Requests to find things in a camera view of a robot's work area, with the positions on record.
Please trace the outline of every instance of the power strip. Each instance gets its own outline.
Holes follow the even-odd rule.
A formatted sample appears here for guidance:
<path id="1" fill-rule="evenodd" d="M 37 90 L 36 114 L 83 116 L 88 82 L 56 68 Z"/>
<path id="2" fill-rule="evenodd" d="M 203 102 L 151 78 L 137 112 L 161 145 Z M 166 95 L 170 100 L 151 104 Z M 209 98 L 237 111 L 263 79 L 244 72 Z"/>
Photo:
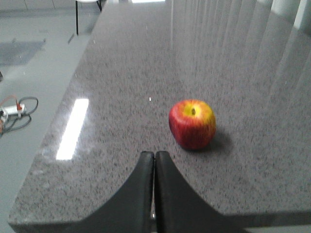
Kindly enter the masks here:
<path id="1" fill-rule="evenodd" d="M 21 110 L 17 110 L 16 105 L 0 108 L 0 111 L 3 111 L 2 115 L 0 116 L 1 120 L 5 122 L 6 119 L 11 116 L 21 117 L 21 114 L 26 113 L 27 109 L 23 103 L 21 103 L 20 106 Z"/>

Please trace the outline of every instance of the white outlet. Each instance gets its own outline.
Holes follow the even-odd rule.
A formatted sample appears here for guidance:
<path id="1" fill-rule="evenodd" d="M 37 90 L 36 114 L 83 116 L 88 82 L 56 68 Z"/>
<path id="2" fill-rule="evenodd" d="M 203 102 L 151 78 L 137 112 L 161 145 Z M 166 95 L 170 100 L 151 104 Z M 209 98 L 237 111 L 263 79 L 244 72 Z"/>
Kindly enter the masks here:
<path id="1" fill-rule="evenodd" d="M 11 116 L 11 115 L 18 115 L 23 114 L 27 111 L 25 105 L 23 103 L 20 104 L 21 110 L 18 111 L 16 105 L 8 106 L 8 107 L 2 107 L 3 115 L 4 116 Z"/>

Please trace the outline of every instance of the granite countertop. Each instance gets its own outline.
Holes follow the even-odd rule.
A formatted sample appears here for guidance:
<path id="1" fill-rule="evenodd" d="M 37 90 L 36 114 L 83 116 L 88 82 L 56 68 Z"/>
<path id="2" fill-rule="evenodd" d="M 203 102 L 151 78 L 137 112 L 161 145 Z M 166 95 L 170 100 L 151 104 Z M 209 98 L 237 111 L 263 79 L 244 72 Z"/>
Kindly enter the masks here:
<path id="1" fill-rule="evenodd" d="M 86 217 L 120 188 L 143 150 L 167 150 L 225 215 L 310 211 L 311 39 L 255 0 L 217 2 L 106 4 L 11 225 Z M 88 107 L 85 117 L 75 109 L 83 125 L 69 135 L 66 145 L 79 137 L 64 160 L 56 155 L 77 99 Z M 217 132 L 202 151 L 183 150 L 170 132 L 168 112 L 183 99 L 215 112 Z"/>

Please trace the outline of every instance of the cable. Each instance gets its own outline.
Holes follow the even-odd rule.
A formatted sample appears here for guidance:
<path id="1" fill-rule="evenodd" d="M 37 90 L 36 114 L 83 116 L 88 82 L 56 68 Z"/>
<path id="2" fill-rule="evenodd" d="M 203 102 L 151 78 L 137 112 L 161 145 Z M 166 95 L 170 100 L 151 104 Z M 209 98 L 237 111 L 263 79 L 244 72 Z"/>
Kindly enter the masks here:
<path id="1" fill-rule="evenodd" d="M 5 123 L 3 123 L 0 120 L 0 138 L 3 136 L 4 133 L 8 133 L 8 132 L 11 132 L 11 131 L 19 130 L 19 129 L 22 129 L 25 126 L 27 126 L 32 121 L 32 118 L 31 118 L 30 114 L 32 114 L 37 109 L 37 107 L 39 105 L 39 100 L 36 97 L 23 97 L 23 98 L 21 98 L 19 100 L 19 102 L 17 102 L 17 99 L 16 99 L 15 96 L 8 96 L 4 101 L 1 102 L 1 104 L 5 103 L 7 100 L 9 100 L 11 98 L 15 98 L 16 103 L 17 103 L 17 108 L 25 100 L 35 100 L 36 101 L 36 105 L 35 105 L 34 109 L 32 109 L 31 111 L 23 113 L 23 114 L 20 115 L 20 117 L 17 117 L 17 118 L 15 118 L 13 120 L 11 120 L 10 116 L 8 116 L 8 118 L 6 119 Z M 28 117 L 28 120 L 26 121 L 26 123 L 24 123 L 24 124 L 22 124 L 20 126 L 14 127 L 14 125 L 19 120 L 22 120 L 24 117 Z"/>
<path id="2" fill-rule="evenodd" d="M 30 112 L 27 112 L 26 114 L 30 115 L 30 114 L 32 114 L 35 110 L 37 110 L 37 107 L 38 107 L 38 105 L 39 105 L 39 100 L 38 100 L 36 97 L 32 97 L 32 96 L 23 97 L 23 98 L 21 98 L 21 99 L 19 100 L 18 103 L 21 104 L 22 101 L 24 101 L 24 100 L 35 100 L 35 101 L 37 101 L 37 104 L 35 105 L 35 108 L 34 108 L 33 110 L 31 110 Z"/>

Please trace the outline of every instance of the chair leg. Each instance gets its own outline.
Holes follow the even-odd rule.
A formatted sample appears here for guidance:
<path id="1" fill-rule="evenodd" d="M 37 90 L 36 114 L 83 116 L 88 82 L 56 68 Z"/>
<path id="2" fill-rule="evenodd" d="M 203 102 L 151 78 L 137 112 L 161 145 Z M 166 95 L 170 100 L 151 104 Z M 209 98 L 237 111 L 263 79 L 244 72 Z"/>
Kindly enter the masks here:
<path id="1" fill-rule="evenodd" d="M 77 35 L 79 35 L 78 30 L 78 2 L 76 1 L 76 28 L 77 28 Z"/>
<path id="2" fill-rule="evenodd" d="M 97 1 L 97 5 L 98 5 L 100 11 L 102 11 L 102 1 L 101 0 Z"/>

